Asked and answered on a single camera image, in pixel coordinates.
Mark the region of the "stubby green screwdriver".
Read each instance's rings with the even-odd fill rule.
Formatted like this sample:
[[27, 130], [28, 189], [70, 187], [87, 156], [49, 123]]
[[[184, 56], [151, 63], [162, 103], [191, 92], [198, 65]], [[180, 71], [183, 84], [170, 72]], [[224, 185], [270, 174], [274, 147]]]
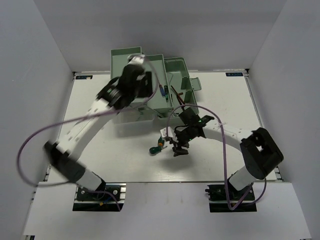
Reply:
[[160, 136], [158, 141], [157, 141], [157, 145], [160, 147], [160, 148], [164, 148], [165, 147], [165, 140]]
[[162, 150], [164, 150], [165, 148], [167, 148], [167, 146], [155, 146], [155, 147], [151, 147], [149, 149], [149, 154], [151, 156], [157, 155], [158, 153], [160, 153]]

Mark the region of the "stubby green screwdriver front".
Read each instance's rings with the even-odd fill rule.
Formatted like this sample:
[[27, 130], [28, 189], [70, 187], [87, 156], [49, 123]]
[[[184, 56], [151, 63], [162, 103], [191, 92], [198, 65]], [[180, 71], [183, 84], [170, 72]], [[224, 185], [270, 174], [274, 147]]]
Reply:
[[165, 148], [167, 148], [167, 146], [155, 146], [155, 147], [151, 147], [149, 149], [149, 154], [151, 156], [157, 155], [158, 153], [160, 153], [162, 150], [164, 150]]

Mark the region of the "brown hex key front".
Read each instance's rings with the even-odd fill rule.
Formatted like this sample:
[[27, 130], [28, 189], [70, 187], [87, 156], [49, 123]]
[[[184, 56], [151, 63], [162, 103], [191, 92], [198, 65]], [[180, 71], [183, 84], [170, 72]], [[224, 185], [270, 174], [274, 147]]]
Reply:
[[176, 91], [176, 89], [171, 85], [171, 88], [172, 88], [172, 90], [173, 90], [173, 92], [175, 93], [175, 95], [176, 95], [176, 98], [177, 98], [177, 94], [178, 94], [178, 92]]

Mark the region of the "blue red handled screwdriver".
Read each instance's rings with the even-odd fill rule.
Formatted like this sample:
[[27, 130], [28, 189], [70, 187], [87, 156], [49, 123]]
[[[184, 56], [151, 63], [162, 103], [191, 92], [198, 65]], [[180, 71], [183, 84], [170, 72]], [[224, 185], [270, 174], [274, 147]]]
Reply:
[[163, 86], [161, 84], [159, 85], [159, 90], [160, 90], [161, 96], [165, 97], [166, 93], [165, 93], [165, 90], [164, 90], [164, 88], [163, 88]]

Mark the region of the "long brown hex key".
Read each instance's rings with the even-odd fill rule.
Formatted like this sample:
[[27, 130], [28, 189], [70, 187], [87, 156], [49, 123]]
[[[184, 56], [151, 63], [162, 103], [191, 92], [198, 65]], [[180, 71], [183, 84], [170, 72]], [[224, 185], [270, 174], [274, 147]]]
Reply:
[[182, 99], [182, 97], [181, 97], [182, 95], [183, 95], [183, 93], [180, 92], [180, 93], [177, 94], [176, 97], [177, 97], [177, 100], [178, 100], [178, 102], [179, 102], [180, 105], [185, 105], [186, 103], [185, 103], [184, 100]]

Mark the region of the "mint green plastic toolbox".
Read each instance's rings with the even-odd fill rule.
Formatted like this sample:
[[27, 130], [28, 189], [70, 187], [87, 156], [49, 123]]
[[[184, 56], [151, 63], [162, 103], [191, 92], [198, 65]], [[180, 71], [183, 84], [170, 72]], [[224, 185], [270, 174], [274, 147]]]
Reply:
[[[196, 105], [195, 92], [202, 89], [199, 78], [190, 77], [183, 57], [168, 57], [163, 54], [148, 55], [144, 63], [147, 81], [144, 93], [129, 106], [131, 111], [120, 113], [114, 118], [116, 125], [155, 122], [165, 124], [172, 110], [180, 104], [171, 86], [186, 104]], [[168, 86], [169, 102], [162, 97], [159, 85]]]

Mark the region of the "thin green precision screwdriver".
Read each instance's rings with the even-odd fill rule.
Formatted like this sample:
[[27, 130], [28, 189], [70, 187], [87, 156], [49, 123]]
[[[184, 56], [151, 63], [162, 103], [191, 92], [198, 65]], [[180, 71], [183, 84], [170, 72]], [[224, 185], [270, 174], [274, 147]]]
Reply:
[[169, 102], [169, 88], [167, 85], [164, 86], [164, 97], [165, 97], [166, 102], [168, 103]]

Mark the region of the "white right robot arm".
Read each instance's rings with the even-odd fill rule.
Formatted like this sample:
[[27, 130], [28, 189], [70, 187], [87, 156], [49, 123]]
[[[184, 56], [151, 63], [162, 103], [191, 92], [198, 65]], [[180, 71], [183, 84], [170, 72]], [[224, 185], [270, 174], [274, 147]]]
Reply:
[[160, 130], [161, 138], [173, 147], [174, 156], [187, 155], [189, 142], [195, 138], [220, 141], [242, 154], [244, 166], [227, 178], [226, 195], [236, 200], [256, 180], [264, 180], [283, 160], [284, 155], [270, 133], [263, 127], [245, 130], [223, 124], [213, 114], [200, 117], [192, 106], [179, 114], [183, 130], [169, 126]]

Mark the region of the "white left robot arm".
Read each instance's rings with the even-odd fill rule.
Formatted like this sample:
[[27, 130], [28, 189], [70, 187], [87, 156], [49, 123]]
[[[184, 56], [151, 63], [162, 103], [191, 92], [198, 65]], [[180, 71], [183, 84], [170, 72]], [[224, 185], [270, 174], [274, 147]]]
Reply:
[[115, 77], [96, 95], [84, 118], [56, 142], [46, 142], [44, 149], [51, 166], [69, 183], [88, 191], [99, 200], [105, 196], [106, 182], [79, 162], [84, 149], [110, 120], [128, 109], [146, 86], [144, 54], [128, 56], [122, 74]]

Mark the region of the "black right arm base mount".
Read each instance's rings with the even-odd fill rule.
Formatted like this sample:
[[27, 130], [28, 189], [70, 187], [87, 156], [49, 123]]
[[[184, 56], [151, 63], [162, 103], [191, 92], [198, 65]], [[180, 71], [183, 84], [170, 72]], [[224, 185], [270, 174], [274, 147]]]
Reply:
[[245, 187], [241, 191], [236, 191], [230, 186], [229, 199], [230, 205], [233, 207], [241, 197], [249, 189], [248, 194], [243, 199], [242, 203], [233, 211], [231, 211], [227, 204], [227, 196], [224, 184], [210, 184], [207, 185], [205, 193], [208, 196], [209, 201], [209, 210], [211, 213], [250, 213], [257, 212], [257, 207], [255, 203], [252, 203], [256, 200], [255, 193], [252, 187]]

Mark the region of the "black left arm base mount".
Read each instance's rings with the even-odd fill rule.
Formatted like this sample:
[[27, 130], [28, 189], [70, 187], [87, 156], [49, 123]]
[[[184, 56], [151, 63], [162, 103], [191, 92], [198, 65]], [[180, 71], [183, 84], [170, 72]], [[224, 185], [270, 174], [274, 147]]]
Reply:
[[90, 193], [76, 188], [72, 211], [73, 212], [119, 212], [122, 209], [125, 196], [126, 184], [125, 183], [110, 183], [105, 186], [105, 192], [109, 192], [116, 199], [107, 193]]

